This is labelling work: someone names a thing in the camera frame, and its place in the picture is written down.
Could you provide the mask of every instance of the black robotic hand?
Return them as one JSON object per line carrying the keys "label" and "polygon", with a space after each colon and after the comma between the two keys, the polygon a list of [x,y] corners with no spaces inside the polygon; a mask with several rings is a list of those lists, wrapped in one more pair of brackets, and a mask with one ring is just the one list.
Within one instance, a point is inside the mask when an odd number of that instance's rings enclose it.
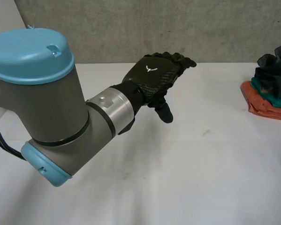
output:
{"label": "black robotic hand", "polygon": [[173,115],[164,96],[187,68],[196,65],[193,60],[179,53],[146,55],[127,73],[122,82],[136,84],[144,95],[143,104],[154,108],[162,121],[171,123]]}

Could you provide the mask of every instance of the stack of clothes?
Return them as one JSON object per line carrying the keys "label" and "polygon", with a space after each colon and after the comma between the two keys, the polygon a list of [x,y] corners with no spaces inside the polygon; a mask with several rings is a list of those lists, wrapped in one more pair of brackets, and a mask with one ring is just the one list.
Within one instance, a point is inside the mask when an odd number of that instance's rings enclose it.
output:
{"label": "stack of clothes", "polygon": [[243,82],[241,90],[253,114],[281,120],[281,46],[275,56],[266,54],[258,60],[251,81]]}

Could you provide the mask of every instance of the blue cap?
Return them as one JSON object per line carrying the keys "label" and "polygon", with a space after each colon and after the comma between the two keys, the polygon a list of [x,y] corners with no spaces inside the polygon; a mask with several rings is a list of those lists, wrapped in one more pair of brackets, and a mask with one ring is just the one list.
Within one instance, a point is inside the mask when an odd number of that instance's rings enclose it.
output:
{"label": "blue cap", "polygon": [[75,66],[66,38],[43,28],[0,33],[0,79],[35,85],[59,80]]}
{"label": "blue cap", "polygon": [[48,157],[38,151],[29,142],[22,147],[22,156],[52,185],[59,187],[72,178],[67,172],[58,167]]}

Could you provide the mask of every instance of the white table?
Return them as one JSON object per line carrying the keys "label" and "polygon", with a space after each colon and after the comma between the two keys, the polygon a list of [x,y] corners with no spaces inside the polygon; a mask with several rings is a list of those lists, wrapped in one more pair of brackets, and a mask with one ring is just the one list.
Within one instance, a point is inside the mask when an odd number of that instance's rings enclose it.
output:
{"label": "white table", "polygon": [[[140,110],[71,180],[53,187],[0,149],[0,225],[281,225],[281,121],[247,111],[240,84],[255,64],[199,64],[169,91],[164,124]],[[77,65],[85,98],[132,64]],[[0,119],[7,143],[30,138]]]}

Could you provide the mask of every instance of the wall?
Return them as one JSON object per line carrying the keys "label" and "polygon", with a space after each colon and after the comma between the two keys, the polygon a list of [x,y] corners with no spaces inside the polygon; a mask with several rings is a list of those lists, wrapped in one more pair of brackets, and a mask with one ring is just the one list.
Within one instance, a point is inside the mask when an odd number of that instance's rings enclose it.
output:
{"label": "wall", "polygon": [[78,63],[181,52],[256,62],[281,45],[281,0],[15,0],[26,24],[62,32]]}
{"label": "wall", "polygon": [[[0,0],[0,32],[24,28],[23,20],[13,0]],[[0,117],[5,110],[0,108]]]}

